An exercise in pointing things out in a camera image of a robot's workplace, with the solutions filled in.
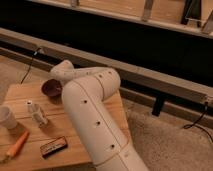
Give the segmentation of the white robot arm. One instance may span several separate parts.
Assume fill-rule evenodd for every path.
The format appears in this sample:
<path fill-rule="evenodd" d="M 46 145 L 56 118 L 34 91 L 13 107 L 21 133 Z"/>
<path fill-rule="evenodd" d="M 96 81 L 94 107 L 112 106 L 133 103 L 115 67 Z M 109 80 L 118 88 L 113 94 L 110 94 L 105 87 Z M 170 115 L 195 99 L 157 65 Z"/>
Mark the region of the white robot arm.
<path fill-rule="evenodd" d="M 103 104 L 120 87 L 115 69 L 76 69 L 64 60 L 50 74 L 62 83 L 64 110 L 97 171 L 149 171 Z"/>

